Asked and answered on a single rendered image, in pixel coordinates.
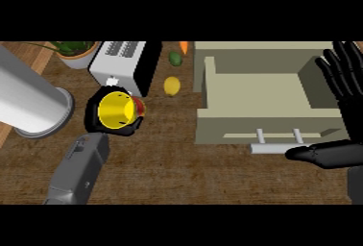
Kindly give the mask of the yellow lemon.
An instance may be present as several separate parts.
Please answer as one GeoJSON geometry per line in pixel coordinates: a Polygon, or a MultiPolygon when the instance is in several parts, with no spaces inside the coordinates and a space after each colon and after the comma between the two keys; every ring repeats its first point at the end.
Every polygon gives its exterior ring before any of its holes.
{"type": "Polygon", "coordinates": [[[174,96],[180,90],[182,84],[176,77],[167,77],[164,80],[164,93],[174,96]]]}

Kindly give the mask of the white and black toaster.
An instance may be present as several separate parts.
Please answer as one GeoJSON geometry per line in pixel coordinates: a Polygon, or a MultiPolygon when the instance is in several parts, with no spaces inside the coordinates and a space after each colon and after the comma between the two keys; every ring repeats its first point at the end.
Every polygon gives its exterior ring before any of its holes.
{"type": "Polygon", "coordinates": [[[98,83],[146,97],[161,51],[160,41],[104,41],[89,66],[98,83]]]}

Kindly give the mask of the yellow cup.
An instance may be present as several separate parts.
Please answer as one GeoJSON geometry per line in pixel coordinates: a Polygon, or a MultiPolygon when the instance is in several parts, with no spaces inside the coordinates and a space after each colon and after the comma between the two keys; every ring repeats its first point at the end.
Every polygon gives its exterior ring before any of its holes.
{"type": "Polygon", "coordinates": [[[130,125],[146,113],[143,101],[127,93],[114,91],[98,104],[98,119],[102,125],[118,130],[130,125]]]}

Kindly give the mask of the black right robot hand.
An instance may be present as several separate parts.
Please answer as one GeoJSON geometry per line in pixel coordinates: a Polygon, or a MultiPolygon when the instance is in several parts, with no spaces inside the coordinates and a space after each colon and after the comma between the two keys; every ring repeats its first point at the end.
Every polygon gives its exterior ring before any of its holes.
{"type": "Polygon", "coordinates": [[[348,139],[291,148],[285,158],[323,169],[363,165],[363,53],[353,41],[334,41],[315,59],[338,101],[348,139]]]}

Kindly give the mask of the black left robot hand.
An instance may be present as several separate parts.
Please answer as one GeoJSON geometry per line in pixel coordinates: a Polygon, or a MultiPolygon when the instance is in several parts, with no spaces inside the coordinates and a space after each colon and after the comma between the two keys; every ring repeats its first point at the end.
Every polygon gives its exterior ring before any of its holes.
{"type": "Polygon", "coordinates": [[[99,104],[102,98],[114,91],[124,92],[130,96],[133,96],[127,92],[127,90],[120,86],[104,86],[98,90],[96,94],[93,95],[93,97],[90,98],[90,100],[87,102],[86,117],[84,117],[86,129],[87,129],[89,133],[105,133],[105,134],[111,134],[111,135],[132,136],[135,134],[135,131],[139,129],[145,115],[139,116],[136,121],[118,130],[112,130],[112,129],[106,128],[98,119],[98,112],[96,112],[98,111],[98,104],[99,104]]]}

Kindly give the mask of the potted green plant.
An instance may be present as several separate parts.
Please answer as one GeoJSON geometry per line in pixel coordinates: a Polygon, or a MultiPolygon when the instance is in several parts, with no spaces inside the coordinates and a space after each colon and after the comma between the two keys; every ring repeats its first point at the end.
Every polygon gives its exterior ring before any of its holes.
{"type": "Polygon", "coordinates": [[[52,41],[40,47],[55,51],[62,62],[74,69],[84,69],[92,63],[101,42],[99,41],[52,41]]]}

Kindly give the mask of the beige drawer front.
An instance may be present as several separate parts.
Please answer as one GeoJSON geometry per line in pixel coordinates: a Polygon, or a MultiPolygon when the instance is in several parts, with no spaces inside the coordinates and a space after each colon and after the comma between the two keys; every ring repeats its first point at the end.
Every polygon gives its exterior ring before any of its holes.
{"type": "Polygon", "coordinates": [[[267,143],[295,143],[298,129],[304,143],[347,139],[346,124],[338,110],[313,115],[279,113],[261,115],[227,115],[198,109],[196,144],[250,144],[258,142],[257,130],[263,130],[267,143]]]}

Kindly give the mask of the large white cylinder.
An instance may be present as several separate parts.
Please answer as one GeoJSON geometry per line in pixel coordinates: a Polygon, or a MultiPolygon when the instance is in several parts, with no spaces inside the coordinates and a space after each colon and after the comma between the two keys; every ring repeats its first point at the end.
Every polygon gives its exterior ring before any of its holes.
{"type": "Polygon", "coordinates": [[[44,138],[67,125],[74,96],[55,87],[0,45],[0,121],[27,138],[44,138]]]}

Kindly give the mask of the beige open drawer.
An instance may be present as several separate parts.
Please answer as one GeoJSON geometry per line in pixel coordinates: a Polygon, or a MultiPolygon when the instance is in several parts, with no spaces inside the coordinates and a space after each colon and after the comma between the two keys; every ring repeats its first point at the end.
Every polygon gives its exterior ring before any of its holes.
{"type": "Polygon", "coordinates": [[[315,59],[316,56],[257,62],[207,57],[207,107],[236,106],[241,111],[335,109],[338,106],[315,59]]]}

